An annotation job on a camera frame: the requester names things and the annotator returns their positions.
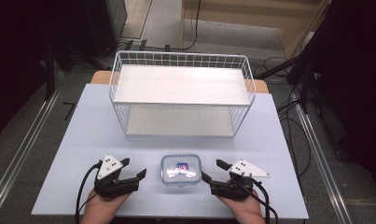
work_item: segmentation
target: wire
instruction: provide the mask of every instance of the wire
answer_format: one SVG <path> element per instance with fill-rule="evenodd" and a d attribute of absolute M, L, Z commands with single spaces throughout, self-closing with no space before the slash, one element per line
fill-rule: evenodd
<path fill-rule="evenodd" d="M 96 60 L 97 60 L 97 62 L 99 62 L 99 63 L 105 65 L 107 69 L 111 69 L 111 68 L 113 67 L 113 65 L 111 65 L 111 64 L 107 64 L 107 63 L 103 62 L 103 61 L 102 61 L 101 59 L 99 59 L 99 58 L 97 58 Z"/>
<path fill-rule="evenodd" d="M 101 164 L 103 164 L 102 161 L 99 161 L 97 164 L 93 165 L 89 171 L 85 174 L 85 176 L 83 177 L 83 180 L 82 180 L 82 183 L 80 184 L 80 188 L 79 188 L 79 193 L 77 194 L 77 206 L 76 206 L 76 210 L 75 210 L 75 223 L 76 224 L 79 224 L 80 223 L 80 220 L 79 220 L 79 214 L 80 214 L 80 197 L 82 196 L 82 191 L 83 191 L 83 187 L 85 186 L 85 183 L 86 183 L 86 180 L 88 179 L 89 177 L 89 174 L 91 173 L 91 171 L 93 171 L 94 169 L 100 169 L 101 168 Z"/>
<path fill-rule="evenodd" d="M 288 100 L 283 101 L 277 108 L 278 117 L 281 118 L 286 114 L 287 110 L 293 109 L 299 102 L 300 99 L 294 99 L 294 101 L 286 104 Z"/>
<path fill-rule="evenodd" d="M 266 66 L 266 62 L 267 62 L 268 60 L 271 60 L 271 59 L 283 59 L 283 60 L 285 60 L 285 61 L 290 61 L 290 60 L 288 60 L 287 58 L 283 58 L 283 57 L 270 57 L 270 58 L 267 58 L 267 59 L 265 59 L 265 60 L 263 61 L 262 65 L 259 65 L 259 66 L 257 66 L 257 67 L 254 69 L 254 74 L 253 74 L 254 77 L 255 77 L 255 75 L 257 74 L 257 70 L 258 70 L 259 68 L 264 68 L 266 71 L 271 70 L 271 69 L 269 68 L 269 66 Z M 286 71 L 286 69 L 283 69 L 282 71 L 284 71 L 283 74 L 275 73 L 274 75 L 277 76 L 277 77 L 286 77 L 287 75 L 289 75 L 289 72 Z"/>
<path fill-rule="evenodd" d="M 257 195 L 253 194 L 251 191 L 249 191 L 249 189 L 247 189 L 244 185 L 242 185 L 238 181 L 235 181 L 234 183 L 237 184 L 238 186 L 240 186 L 241 188 L 243 188 L 243 190 L 245 190 L 249 195 L 251 195 L 251 197 L 253 197 L 255 200 L 257 200 L 263 206 L 265 206 L 266 208 L 268 208 L 270 211 L 272 211 L 272 213 L 274 214 L 275 223 L 278 224 L 278 215 L 277 215 L 277 212 L 275 212 L 275 210 L 271 206 L 269 206 L 268 203 L 265 203 L 265 202 L 261 201 Z"/>
<path fill-rule="evenodd" d="M 200 15 L 200 6 L 202 5 L 202 0 L 199 0 L 199 6 L 197 7 L 197 14 L 196 14 L 196 27 L 195 27 L 195 37 L 194 37 L 194 41 L 193 43 L 190 45 L 190 47 L 188 48 L 185 48 L 185 49 L 178 49 L 178 50 L 188 50 L 188 49 L 191 49 L 195 44 L 196 44 L 196 41 L 197 41 L 197 27 L 199 26 L 199 15 Z"/>
<path fill-rule="evenodd" d="M 221 25 L 222 25 L 222 23 L 218 23 L 218 24 L 211 23 L 211 22 L 209 22 L 208 20 L 206 20 L 205 17 L 202 17 L 202 19 L 203 19 L 205 22 L 207 22 L 208 24 L 212 25 L 212 26 L 221 26 Z"/>
<path fill-rule="evenodd" d="M 82 210 L 82 208 L 86 205 L 86 203 L 88 203 L 89 201 L 91 201 L 91 199 L 93 199 L 95 196 L 97 196 L 97 192 L 93 195 L 93 196 L 91 196 L 86 202 L 84 202 L 81 206 L 80 206 L 80 208 L 79 208 L 79 213 L 80 213 L 80 211 Z"/>
<path fill-rule="evenodd" d="M 306 142 L 307 142 L 307 145 L 308 145 L 309 160 L 307 161 L 307 164 L 306 164 L 304 170 L 300 174 L 299 174 L 299 170 L 298 170 L 298 177 L 301 177 L 302 175 L 304 175 L 307 172 L 307 170 L 309 169 L 310 164 L 311 164 L 311 147 L 310 147 L 310 143 L 309 143 L 309 140 L 307 138 L 306 133 L 304 132 L 303 127 L 297 121 L 295 121 L 294 119 L 291 119 L 291 118 L 283 118 L 283 119 L 280 119 L 280 121 L 282 122 L 283 120 L 286 120 L 286 119 L 289 119 L 290 121 L 292 121 L 293 123 L 295 123 L 301 129 L 301 131 L 304 133 L 304 136 L 305 136 L 305 139 L 306 139 Z"/>
<path fill-rule="evenodd" d="M 195 27 L 195 38 L 194 38 L 194 41 L 193 43 L 187 47 L 187 48 L 184 48 L 184 49 L 177 49 L 177 48 L 170 48 L 170 50 L 180 50 L 180 51 L 184 51 L 184 50 L 188 50 L 188 49 L 191 49 L 195 44 L 196 44 L 196 41 L 197 41 L 197 36 L 198 36 L 198 27 L 199 27 L 199 16 L 200 16 L 200 7 L 202 5 L 202 0 L 199 0 L 199 5 L 197 7 L 197 13 L 196 13 L 196 27 Z M 118 45 L 118 50 L 120 50 L 120 47 L 124 47 L 126 45 L 126 43 L 122 43 Z M 164 50 L 164 48 L 158 48 L 158 47 L 151 47 L 151 46 L 145 46 L 144 49 L 151 49 L 151 50 Z"/>
<path fill-rule="evenodd" d="M 294 68 L 303 69 L 299 65 L 299 62 L 301 61 L 301 59 L 302 58 L 301 58 L 300 55 L 296 56 L 293 59 L 288 59 L 285 62 L 273 67 L 272 69 L 267 70 L 266 72 L 263 72 L 263 73 L 258 74 L 258 75 L 255 73 L 254 78 L 263 79 L 263 78 L 266 78 L 266 77 L 270 77 L 272 75 L 281 76 L 280 74 L 277 74 L 277 72 L 285 70 L 292 65 L 294 66 Z"/>
<path fill-rule="evenodd" d="M 291 100 L 291 97 L 292 97 L 292 92 L 296 89 L 297 85 L 295 85 L 292 90 L 290 91 L 289 93 L 289 96 L 287 98 L 287 104 L 290 105 L 290 100 Z M 296 171 L 296 176 L 299 175 L 298 173 L 298 163 L 296 162 L 296 156 L 295 156 L 295 149 L 293 148 L 293 143 L 292 143 L 292 129 L 291 129 L 291 126 L 290 126 L 290 122 L 289 122 L 289 110 L 287 109 L 286 113 L 285 113 L 286 117 L 287 117 L 287 128 L 288 128 L 288 139 L 289 139 L 289 143 L 290 143 L 290 148 L 292 150 L 292 154 L 293 154 L 293 157 L 294 157 L 294 160 L 295 160 L 295 171 Z"/>
<path fill-rule="evenodd" d="M 226 19 L 226 23 L 229 23 L 229 20 L 230 20 L 230 18 L 231 18 L 231 16 L 232 16 L 233 14 L 238 14 L 240 8 L 243 6 L 244 3 L 245 3 L 245 0 L 243 0 L 243 2 L 237 7 L 237 9 L 236 9 L 234 12 L 231 12 L 231 13 L 229 14 L 228 18 Z"/>
<path fill-rule="evenodd" d="M 130 23 L 132 23 L 132 19 L 130 17 L 127 17 L 126 22 L 124 22 L 124 25 L 128 25 Z"/>
<path fill-rule="evenodd" d="M 263 186 L 261 185 L 261 182 L 257 182 L 254 178 L 252 178 L 252 182 L 256 186 L 258 186 L 258 188 L 260 189 L 260 191 L 263 193 L 264 199 L 265 199 L 265 203 L 266 204 L 270 204 L 269 194 L 263 188 Z M 266 215 L 265 215 L 265 217 L 266 217 L 266 223 L 270 224 L 270 209 L 269 209 L 269 207 L 265 207 L 265 213 L 266 213 Z"/>

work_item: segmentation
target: small container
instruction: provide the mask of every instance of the small container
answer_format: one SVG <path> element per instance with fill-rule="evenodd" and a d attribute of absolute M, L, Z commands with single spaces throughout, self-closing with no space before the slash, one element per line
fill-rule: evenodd
<path fill-rule="evenodd" d="M 161 159 L 160 174 L 167 187 L 194 186 L 202 180 L 202 161 L 193 154 L 167 155 Z"/>

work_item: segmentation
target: handheld controller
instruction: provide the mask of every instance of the handheld controller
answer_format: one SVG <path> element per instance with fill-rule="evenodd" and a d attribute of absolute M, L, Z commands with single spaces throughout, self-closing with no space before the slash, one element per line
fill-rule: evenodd
<path fill-rule="evenodd" d="M 119 180 L 121 169 L 129 165 L 130 159 L 118 161 L 111 155 L 105 155 L 97 176 L 94 180 L 94 191 L 103 198 L 113 199 L 118 196 L 137 191 L 139 181 L 146 176 L 146 169 L 136 177 Z"/>
<path fill-rule="evenodd" d="M 249 196 L 249 193 L 244 190 L 242 186 L 252 192 L 253 177 L 270 177 L 267 172 L 245 160 L 237 161 L 234 165 L 228 164 L 222 160 L 216 160 L 216 165 L 229 171 L 230 181 L 219 182 L 212 180 L 212 177 L 205 172 L 202 172 L 202 180 L 210 185 L 213 195 L 234 201 L 243 201 Z"/>

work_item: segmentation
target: white table surface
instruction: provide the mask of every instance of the white table surface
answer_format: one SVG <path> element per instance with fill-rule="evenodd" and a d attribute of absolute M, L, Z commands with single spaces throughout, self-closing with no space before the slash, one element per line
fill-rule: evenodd
<path fill-rule="evenodd" d="M 201 158 L 202 170 L 218 181 L 227 181 L 229 174 L 216 166 L 216 159 L 227 163 L 239 159 L 250 161 L 270 173 L 270 178 L 256 180 L 262 181 L 279 218 L 308 218 L 270 94 L 257 94 L 234 138 L 126 137 L 111 105 L 107 85 L 88 84 L 32 214 L 73 215 L 83 176 L 106 153 L 118 160 L 130 158 L 130 165 L 122 169 L 120 179 L 136 176 L 147 168 L 139 190 L 120 207 L 117 216 L 233 217 L 203 181 L 185 188 L 162 185 L 161 158 L 168 154 L 193 153 Z M 93 188 L 95 174 L 96 170 L 86 182 L 81 204 Z"/>

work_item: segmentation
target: human hand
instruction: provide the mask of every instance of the human hand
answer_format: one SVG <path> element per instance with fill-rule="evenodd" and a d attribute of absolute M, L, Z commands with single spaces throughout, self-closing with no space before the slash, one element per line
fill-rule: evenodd
<path fill-rule="evenodd" d="M 89 193 L 88 199 L 95 195 L 92 190 Z M 94 198 L 86 203 L 85 214 L 83 215 L 81 224 L 108 224 L 112 221 L 118 208 L 126 202 L 130 194 L 119 196 L 115 199 L 105 199 L 100 195 L 95 195 Z"/>
<path fill-rule="evenodd" d="M 258 196 L 255 190 L 253 190 L 252 193 Z M 217 198 L 231 210 L 240 224 L 264 224 L 260 203 L 253 197 L 248 196 L 243 202 L 237 202 L 223 197 Z"/>

